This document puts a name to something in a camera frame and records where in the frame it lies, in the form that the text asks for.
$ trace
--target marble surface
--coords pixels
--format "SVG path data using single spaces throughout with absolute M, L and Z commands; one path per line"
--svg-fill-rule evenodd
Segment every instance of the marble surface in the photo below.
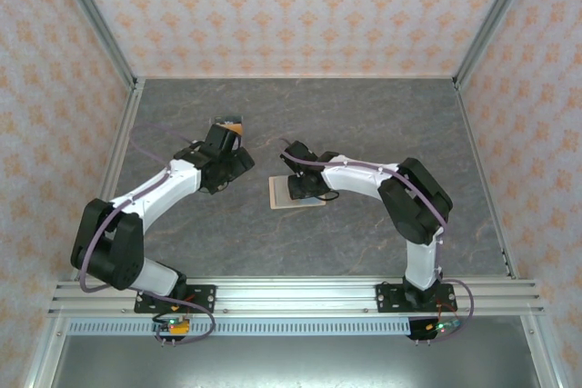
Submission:
M 136 124 L 204 139 L 215 115 L 242 114 L 256 166 L 215 195 L 194 194 L 162 215 L 146 256 L 193 275 L 402 275 L 406 245 L 385 207 L 342 192 L 323 207 L 271 210 L 268 177 L 290 174 L 279 137 L 315 153 L 378 163 L 419 159 L 453 199 L 442 252 L 447 275 L 504 274 L 497 235 L 455 91 L 441 79 L 147 80 Z M 151 129 L 138 143 L 171 159 L 184 143 Z M 128 149 L 117 192 L 159 171 Z

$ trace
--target yellow component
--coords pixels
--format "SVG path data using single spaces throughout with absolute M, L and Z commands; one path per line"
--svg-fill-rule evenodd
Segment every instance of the yellow component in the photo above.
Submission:
M 182 323 L 170 324 L 170 333 L 172 335 L 186 335 L 190 332 L 190 320 L 184 320 Z
M 232 124 L 220 124 L 217 123 L 226 129 L 230 129 L 231 131 L 235 131 L 240 136 L 243 136 L 243 126 L 240 123 L 232 123 Z

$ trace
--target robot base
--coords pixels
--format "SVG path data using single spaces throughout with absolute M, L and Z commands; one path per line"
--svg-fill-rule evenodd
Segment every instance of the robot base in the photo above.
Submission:
M 186 293 L 183 300 L 195 303 L 206 308 L 211 313 L 215 310 L 216 286 L 215 285 L 186 285 Z M 135 313 L 201 313 L 197 309 L 188 306 L 180 306 L 175 311 L 172 304 L 157 300 L 148 295 L 138 295 L 135 299 Z
M 420 306 L 415 307 L 405 296 L 404 284 L 389 284 L 383 282 L 376 285 L 376 305 L 379 313 L 438 313 L 437 302 L 447 303 L 457 310 L 455 289 L 451 284 L 435 283 L 436 290 L 433 298 Z M 443 313 L 450 312 L 446 306 L 441 308 Z

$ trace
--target white robotic arm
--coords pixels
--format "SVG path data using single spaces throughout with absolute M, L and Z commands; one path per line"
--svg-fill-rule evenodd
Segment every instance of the white robotic arm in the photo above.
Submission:
M 144 233 L 182 198 L 200 188 L 210 194 L 222 191 L 255 165 L 245 148 L 234 148 L 235 141 L 240 145 L 240 135 L 214 124 L 204 142 L 192 143 L 176 153 L 165 170 L 135 190 L 110 202 L 90 202 L 79 225 L 71 264 L 82 269 L 88 247 L 93 245 L 86 272 L 97 279 L 118 290 L 132 288 L 185 298 L 186 278 L 144 257 Z M 97 235 L 107 218 L 110 224 Z
M 406 239 L 404 279 L 408 297 L 420 306 L 421 301 L 434 296 L 441 273 L 437 250 L 444 232 L 438 218 L 447 220 L 453 205 L 421 163 L 408 158 L 402 164 L 373 164 L 331 152 L 318 157 L 299 142 L 289 145 L 281 158 L 296 173 L 287 182 L 292 199 L 347 190 L 382 201 Z M 438 217 L 423 204 L 421 196 L 431 203 Z

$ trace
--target enclosure wall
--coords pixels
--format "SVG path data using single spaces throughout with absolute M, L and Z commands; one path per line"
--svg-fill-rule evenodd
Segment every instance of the enclosure wall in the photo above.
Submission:
M 582 0 L 516 0 L 463 90 L 519 273 L 582 381 Z
M 139 76 L 452 76 L 494 0 L 96 0 Z
M 22 386 L 127 91 L 75 0 L 0 5 L 0 386 Z

